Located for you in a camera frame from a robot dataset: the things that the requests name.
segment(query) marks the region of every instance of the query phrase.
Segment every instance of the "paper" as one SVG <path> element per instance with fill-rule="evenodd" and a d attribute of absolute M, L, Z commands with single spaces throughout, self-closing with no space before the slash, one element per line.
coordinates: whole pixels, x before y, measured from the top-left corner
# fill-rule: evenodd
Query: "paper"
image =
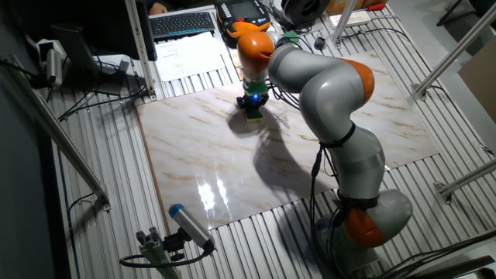
<path fill-rule="evenodd" d="M 193 74 L 223 68 L 223 43 L 210 32 L 156 45 L 157 69 L 161 81 L 172 81 Z"/>

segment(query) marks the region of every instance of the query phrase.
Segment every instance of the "keyboard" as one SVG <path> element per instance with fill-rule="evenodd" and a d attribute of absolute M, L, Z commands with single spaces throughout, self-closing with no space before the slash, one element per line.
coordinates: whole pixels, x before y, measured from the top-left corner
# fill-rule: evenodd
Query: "keyboard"
<path fill-rule="evenodd" d="M 192 35 L 215 29 L 208 12 L 165 15 L 150 21 L 154 39 Z"/>

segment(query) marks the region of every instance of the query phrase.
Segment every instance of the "robotic arm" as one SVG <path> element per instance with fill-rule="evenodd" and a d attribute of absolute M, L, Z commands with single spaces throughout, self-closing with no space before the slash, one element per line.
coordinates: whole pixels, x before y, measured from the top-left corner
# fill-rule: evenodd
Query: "robotic arm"
<path fill-rule="evenodd" d="M 253 40 L 250 45 L 255 46 L 259 40 L 270 40 L 261 34 L 246 34 L 241 39 Z M 243 57 L 246 45 L 238 45 L 243 69 L 252 70 L 253 64 L 260 68 L 256 60 Z M 355 61 L 315 55 L 285 44 L 271 54 L 268 76 L 280 89 L 300 93 L 303 119 L 331 153 L 338 174 L 342 206 L 333 227 L 328 225 L 329 216 L 317 222 L 321 247 L 336 256 L 346 275 L 378 260 L 371 248 L 386 243 L 406 226 L 412 204 L 397 190 L 379 191 L 385 166 L 381 143 L 350 119 L 372 96 L 372 71 Z"/>

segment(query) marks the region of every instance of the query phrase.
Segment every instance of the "metal slat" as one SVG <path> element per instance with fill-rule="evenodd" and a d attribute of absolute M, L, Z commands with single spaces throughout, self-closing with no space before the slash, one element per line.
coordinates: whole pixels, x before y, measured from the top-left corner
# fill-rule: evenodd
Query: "metal slat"
<path fill-rule="evenodd" d="M 302 260 L 302 255 L 298 251 L 298 248 L 295 245 L 295 239 L 291 236 L 291 233 L 288 231 L 289 225 L 287 219 L 284 217 L 282 208 L 274 208 L 272 210 L 274 216 L 277 220 L 277 226 L 279 228 L 280 238 L 282 243 L 284 244 L 285 252 L 291 258 L 291 261 L 294 265 L 298 278 L 307 278 L 310 276 L 306 269 L 305 263 Z"/>
<path fill-rule="evenodd" d="M 393 13 L 387 7 L 374 14 L 381 16 Z M 329 18 L 325 15 L 321 16 L 315 29 L 320 28 L 319 26 L 323 26 L 329 33 L 332 32 Z M 349 36 L 360 29 L 370 30 L 376 27 L 393 28 L 406 33 L 397 19 L 375 19 L 368 26 L 346 29 L 344 35 Z M 311 47 L 317 33 L 305 35 Z M 220 38 L 219 32 L 214 32 L 214 36 Z M 466 117 L 459 114 L 460 108 L 451 102 L 447 94 L 438 89 L 429 89 L 429 96 L 425 102 L 419 102 L 411 96 L 410 84 L 419 82 L 430 72 L 425 58 L 417 53 L 408 41 L 388 32 L 359 35 L 344 40 L 339 50 L 330 41 L 326 44 L 327 47 L 319 54 L 345 57 L 376 50 L 401 93 L 407 98 L 442 152 L 385 175 L 381 189 L 394 188 L 405 193 L 414 205 L 414 216 L 398 236 L 376 249 L 381 262 L 372 265 L 374 273 L 379 274 L 387 270 L 413 253 L 448 246 L 493 228 L 496 222 L 491 218 L 496 214 L 496 205 L 491 202 L 496 200 L 496 191 L 491 187 L 496 184 L 494 174 L 486 175 L 456 191 L 451 205 L 446 205 L 432 186 L 433 181 L 450 183 L 488 162 L 491 157 L 475 144 L 477 134 L 472 134 L 474 128 L 470 123 L 466 123 Z M 226 64 L 224 69 L 171 82 L 159 82 L 157 69 L 152 67 L 152 75 L 158 87 L 157 99 L 237 82 L 239 77 L 232 61 L 226 55 L 223 54 L 222 57 Z M 139 73 L 140 70 L 139 65 L 134 64 L 133 71 Z M 81 97 L 81 93 L 65 93 L 55 94 L 50 103 L 56 115 L 65 112 Z M 115 97 L 100 95 L 92 97 L 89 104 L 113 98 Z M 141 98 L 135 103 L 149 101 L 148 98 Z M 81 228 L 76 235 L 81 274 L 98 278 L 159 278 L 160 275 L 154 270 L 134 270 L 119 266 L 120 257 L 137 253 L 137 242 L 134 238 L 136 231 L 157 226 L 161 232 L 163 230 L 162 234 L 165 233 L 160 204 L 134 108 L 130 105 L 121 106 L 118 102 L 94 107 L 90 109 L 90 113 L 74 114 L 63 125 L 77 142 L 77 147 L 86 156 L 98 179 L 108 187 L 112 203 L 110 213 L 96 210 L 95 215 L 88 214 L 92 208 L 89 202 L 76 205 L 71 213 L 73 222 L 90 224 Z M 63 168 L 70 201 L 89 193 L 88 186 L 74 173 L 74 169 L 64 158 Z M 60 182 L 58 166 L 57 180 Z M 318 216 L 329 214 L 334 209 L 332 198 L 333 193 L 330 191 L 317 196 Z M 315 251 L 308 257 L 301 256 L 305 247 L 313 249 L 308 240 L 310 228 L 305 203 L 308 204 L 308 199 L 213 229 L 212 234 L 219 251 L 199 263 L 178 269 L 184 278 L 330 277 L 330 274 L 325 274 L 325 269 L 313 268 L 315 266 L 312 263 L 317 257 Z M 63 218 L 67 224 L 64 211 Z M 71 245 L 68 243 L 67 247 L 71 272 L 75 274 Z M 194 243 L 188 243 L 184 252 L 188 259 L 200 254 Z"/>
<path fill-rule="evenodd" d="M 274 272 L 273 276 L 275 278 L 284 278 L 284 270 L 281 266 L 281 262 L 279 261 L 279 256 L 277 255 L 277 251 L 274 249 L 274 243 L 272 238 L 269 235 L 267 227 L 265 226 L 264 217 L 261 214 L 257 214 L 253 217 L 253 221 L 257 222 L 257 228 L 260 228 L 261 239 L 263 239 L 263 243 L 265 244 L 268 258 L 270 261 L 271 267 L 273 267 Z"/>

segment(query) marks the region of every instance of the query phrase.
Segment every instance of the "marble board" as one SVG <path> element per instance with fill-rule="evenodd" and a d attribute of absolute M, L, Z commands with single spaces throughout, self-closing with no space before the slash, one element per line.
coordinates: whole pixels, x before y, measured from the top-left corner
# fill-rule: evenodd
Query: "marble board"
<path fill-rule="evenodd" d="M 374 94 L 352 119 L 380 140 L 387 169 L 438 153 L 376 53 L 346 59 L 374 72 Z M 271 96 L 263 121 L 247 123 L 236 106 L 242 94 L 238 83 L 136 107 L 165 211 L 181 203 L 211 229 L 310 195 L 319 144 L 299 111 Z M 337 186 L 326 170 L 317 192 Z"/>

